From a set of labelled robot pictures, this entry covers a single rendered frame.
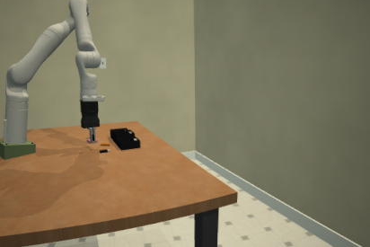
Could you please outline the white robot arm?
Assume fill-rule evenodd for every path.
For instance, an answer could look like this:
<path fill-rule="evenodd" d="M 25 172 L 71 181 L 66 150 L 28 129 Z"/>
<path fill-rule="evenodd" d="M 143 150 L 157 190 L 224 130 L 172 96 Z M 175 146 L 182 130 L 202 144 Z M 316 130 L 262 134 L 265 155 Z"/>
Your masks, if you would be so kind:
<path fill-rule="evenodd" d="M 63 22 L 49 26 L 38 37 L 31 51 L 20 62 L 10 66 L 7 70 L 4 143 L 27 143 L 29 104 L 27 83 L 41 64 L 74 29 L 77 47 L 80 50 L 75 56 L 80 75 L 80 87 L 81 89 L 97 88 L 96 75 L 88 74 L 85 71 L 85 68 L 97 68 L 101 64 L 101 56 L 93 44 L 87 19 L 89 16 L 88 2 L 87 0 L 70 0 L 69 10 L 70 15 Z M 92 53 L 87 51 L 92 51 Z"/>

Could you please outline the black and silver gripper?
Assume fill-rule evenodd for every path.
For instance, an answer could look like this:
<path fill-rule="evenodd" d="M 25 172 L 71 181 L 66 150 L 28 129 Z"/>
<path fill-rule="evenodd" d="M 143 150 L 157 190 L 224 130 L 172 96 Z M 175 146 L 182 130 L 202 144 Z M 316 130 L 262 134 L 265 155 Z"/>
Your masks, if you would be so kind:
<path fill-rule="evenodd" d="M 95 129 L 100 126 L 98 101 L 104 101 L 104 96 L 98 96 L 97 88 L 81 89 L 81 127 L 90 130 L 90 143 L 92 144 L 93 141 L 96 143 Z"/>

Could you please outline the black rack of bins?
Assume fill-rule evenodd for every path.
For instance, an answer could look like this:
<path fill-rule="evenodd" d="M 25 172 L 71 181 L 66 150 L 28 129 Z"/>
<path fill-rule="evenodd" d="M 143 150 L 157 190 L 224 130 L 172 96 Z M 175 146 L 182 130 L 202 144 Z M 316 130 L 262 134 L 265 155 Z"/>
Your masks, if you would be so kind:
<path fill-rule="evenodd" d="M 120 130 L 120 131 L 117 131 L 117 130 Z M 124 134 L 124 135 L 121 135 L 121 134 Z M 135 137 L 135 133 L 133 131 L 128 130 L 127 128 L 111 129 L 110 137 L 116 143 L 116 145 L 119 147 L 120 150 L 140 148 L 140 140 Z M 128 142 L 128 141 L 131 141 L 131 142 Z"/>

